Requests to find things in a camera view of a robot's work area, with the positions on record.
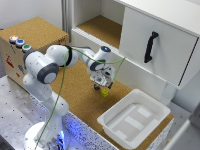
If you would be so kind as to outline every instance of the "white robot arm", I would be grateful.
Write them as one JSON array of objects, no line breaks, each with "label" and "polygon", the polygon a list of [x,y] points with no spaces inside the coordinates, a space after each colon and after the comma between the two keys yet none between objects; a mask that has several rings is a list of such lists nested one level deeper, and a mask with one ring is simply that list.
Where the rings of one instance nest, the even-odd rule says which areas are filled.
[{"label": "white robot arm", "polygon": [[[105,64],[110,62],[112,55],[108,47],[102,46],[96,54],[89,47],[61,45],[50,46],[45,55],[34,49],[28,50],[24,54],[24,63],[28,71],[23,79],[24,86],[31,94],[31,97],[37,99],[46,106],[50,113],[53,111],[58,95],[52,91],[49,84],[56,79],[59,67],[64,66],[67,52],[67,67],[74,66],[78,59],[80,59],[87,66],[88,73],[92,74],[90,79],[96,84],[111,88],[113,83],[115,69],[109,64]],[[51,141],[55,141],[56,136],[63,130],[61,117],[68,112],[68,109],[68,103],[62,97],[59,97],[52,119],[48,123],[39,141],[39,147],[42,148],[42,150],[50,149],[48,144],[51,143]],[[32,144],[36,143],[39,139],[44,126],[45,125],[43,125],[35,135],[34,142],[30,141]]]}]

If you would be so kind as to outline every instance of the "green cable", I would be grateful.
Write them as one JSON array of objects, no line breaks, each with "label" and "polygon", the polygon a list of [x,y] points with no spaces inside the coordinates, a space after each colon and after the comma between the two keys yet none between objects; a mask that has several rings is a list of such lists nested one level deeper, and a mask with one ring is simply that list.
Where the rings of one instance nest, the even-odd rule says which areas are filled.
[{"label": "green cable", "polygon": [[48,121],[47,121],[47,123],[46,123],[46,125],[45,125],[45,127],[44,127],[44,129],[43,129],[43,131],[42,131],[42,133],[41,133],[41,135],[40,135],[38,141],[37,141],[35,150],[36,150],[36,148],[37,148],[37,146],[38,146],[38,143],[39,143],[39,141],[40,141],[40,139],[41,139],[41,137],[42,137],[42,135],[43,135],[43,133],[44,133],[44,130],[46,129],[46,127],[47,127],[49,121],[51,120],[51,118],[52,118],[52,116],[53,116],[53,113],[54,113],[54,111],[55,111],[55,108],[56,108],[58,99],[59,99],[59,97],[60,97],[60,94],[61,94],[61,91],[62,91],[62,87],[63,87],[63,83],[64,83],[64,78],[65,78],[65,69],[66,69],[66,62],[67,62],[68,53],[69,53],[69,51],[67,51],[67,53],[66,53],[66,55],[65,55],[65,64],[64,64],[63,78],[62,78],[62,83],[61,83],[61,87],[60,87],[60,91],[59,91],[59,94],[58,94],[56,103],[55,103],[55,105],[54,105],[54,107],[53,107],[53,111],[52,111],[52,113],[51,113],[51,116],[49,117],[49,119],[48,119]]},{"label": "green cable", "polygon": [[[88,57],[89,59],[91,59],[91,60],[93,60],[93,61],[95,61],[95,62],[101,63],[101,64],[116,64],[116,63],[121,62],[120,65],[119,65],[119,67],[117,68],[116,73],[115,73],[114,80],[115,80],[115,78],[116,78],[116,76],[117,76],[117,73],[118,73],[118,71],[119,71],[121,65],[123,64],[124,60],[126,59],[126,58],[124,57],[124,58],[122,58],[122,59],[120,59],[120,60],[118,60],[118,61],[115,61],[115,62],[105,63],[105,62],[100,62],[100,61],[94,60],[94,59],[90,58],[89,56],[87,56],[86,54],[84,54],[83,52],[81,52],[81,51],[79,51],[79,50],[77,50],[77,49],[73,49],[73,50],[78,51],[79,53],[85,55],[85,56]],[[65,69],[66,69],[66,62],[67,62],[68,53],[69,53],[69,51],[67,51],[67,53],[66,53],[66,55],[65,55],[65,64],[64,64],[63,78],[62,78],[62,83],[61,83],[61,87],[60,87],[60,91],[59,91],[59,94],[58,94],[56,103],[55,103],[55,105],[54,105],[54,107],[53,107],[53,111],[52,111],[52,113],[51,113],[51,116],[49,117],[49,119],[48,119],[48,121],[47,121],[47,123],[46,123],[46,125],[45,125],[45,127],[44,127],[44,129],[43,129],[43,131],[42,131],[42,133],[41,133],[41,135],[40,135],[38,141],[37,141],[37,144],[36,144],[36,146],[35,146],[35,150],[36,150],[36,148],[37,148],[37,146],[38,146],[38,143],[39,143],[39,141],[40,141],[40,139],[41,139],[41,137],[42,137],[42,135],[43,135],[43,133],[44,133],[44,131],[45,131],[45,129],[46,129],[48,123],[49,123],[49,121],[51,120],[51,118],[52,118],[52,116],[53,116],[53,113],[54,113],[54,111],[55,111],[55,108],[56,108],[58,99],[59,99],[59,97],[60,97],[60,94],[61,94],[61,91],[62,91],[62,87],[63,87],[63,83],[64,83],[64,78],[65,78]]]}]

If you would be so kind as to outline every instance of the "brown box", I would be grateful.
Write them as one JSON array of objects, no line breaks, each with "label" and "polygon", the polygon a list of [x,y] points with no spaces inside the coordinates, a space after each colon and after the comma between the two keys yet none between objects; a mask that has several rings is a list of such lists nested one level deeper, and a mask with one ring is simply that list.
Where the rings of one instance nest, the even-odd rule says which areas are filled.
[{"label": "brown box", "polygon": [[0,50],[7,75],[24,88],[23,77],[27,73],[21,49],[9,43],[9,38],[17,35],[33,49],[43,54],[51,45],[69,44],[69,35],[40,17],[36,17],[0,31]]}]

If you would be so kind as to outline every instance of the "drawer handle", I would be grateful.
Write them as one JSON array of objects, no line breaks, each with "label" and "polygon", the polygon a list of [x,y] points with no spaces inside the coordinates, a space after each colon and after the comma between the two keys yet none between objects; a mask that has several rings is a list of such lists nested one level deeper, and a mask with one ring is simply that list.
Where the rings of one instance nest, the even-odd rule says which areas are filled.
[{"label": "drawer handle", "polygon": [[159,36],[159,34],[153,31],[152,36],[149,38],[149,41],[148,41],[148,44],[147,44],[147,49],[146,49],[146,54],[145,54],[145,57],[144,57],[145,63],[148,63],[149,61],[152,60],[152,57],[150,56],[150,54],[151,54],[151,49],[152,49],[152,46],[153,46],[153,40],[155,38],[157,38],[158,36]]}]

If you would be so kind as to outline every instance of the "white plastic bin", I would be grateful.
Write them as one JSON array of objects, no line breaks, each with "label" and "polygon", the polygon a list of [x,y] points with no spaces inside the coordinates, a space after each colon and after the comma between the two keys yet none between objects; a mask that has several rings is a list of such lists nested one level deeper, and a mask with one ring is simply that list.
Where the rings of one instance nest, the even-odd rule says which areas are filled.
[{"label": "white plastic bin", "polygon": [[126,149],[135,149],[169,113],[169,108],[135,89],[97,120],[105,133],[118,144]]}]

